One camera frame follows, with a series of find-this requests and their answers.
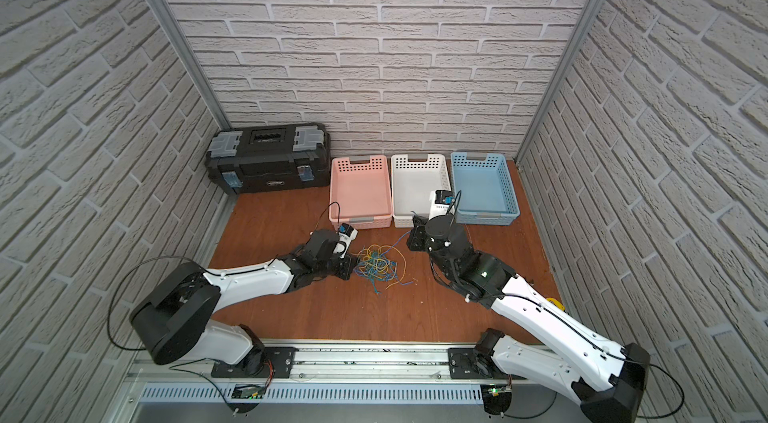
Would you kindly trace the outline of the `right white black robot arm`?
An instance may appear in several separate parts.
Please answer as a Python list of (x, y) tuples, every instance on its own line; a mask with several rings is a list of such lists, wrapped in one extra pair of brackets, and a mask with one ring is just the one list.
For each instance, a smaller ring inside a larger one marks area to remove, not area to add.
[(559, 309), (511, 266), (475, 249), (452, 214), (414, 216), (407, 246), (427, 253), (440, 285), (513, 321), (544, 345), (488, 329), (474, 347), (478, 373), (533, 381), (576, 403), (592, 422), (637, 418), (650, 367), (639, 344), (619, 344)]

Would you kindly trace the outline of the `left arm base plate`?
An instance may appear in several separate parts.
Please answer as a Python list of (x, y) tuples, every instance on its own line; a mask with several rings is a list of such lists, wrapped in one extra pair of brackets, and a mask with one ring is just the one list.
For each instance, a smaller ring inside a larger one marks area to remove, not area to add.
[(217, 379), (267, 378), (269, 376), (274, 379), (287, 379), (297, 351), (295, 347), (256, 348), (235, 365), (216, 362), (211, 376)]

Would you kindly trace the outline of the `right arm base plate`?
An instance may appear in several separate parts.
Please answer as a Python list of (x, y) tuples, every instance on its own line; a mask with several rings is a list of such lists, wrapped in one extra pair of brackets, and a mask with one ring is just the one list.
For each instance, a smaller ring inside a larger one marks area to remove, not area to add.
[(453, 380), (508, 380), (510, 378), (489, 358), (480, 355), (473, 348), (449, 348), (447, 355), (450, 377)]

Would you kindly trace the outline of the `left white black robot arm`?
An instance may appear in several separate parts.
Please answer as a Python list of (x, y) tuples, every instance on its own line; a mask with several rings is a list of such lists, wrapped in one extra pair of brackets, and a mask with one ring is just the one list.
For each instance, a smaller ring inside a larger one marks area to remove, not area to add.
[(246, 300), (291, 293), (328, 276), (350, 278), (357, 257), (349, 246), (358, 231), (347, 223), (319, 229), (293, 252), (234, 269), (206, 269), (185, 262), (132, 311), (129, 320), (157, 365), (214, 360), (215, 378), (259, 376), (268, 370), (265, 346), (247, 326), (213, 319)]

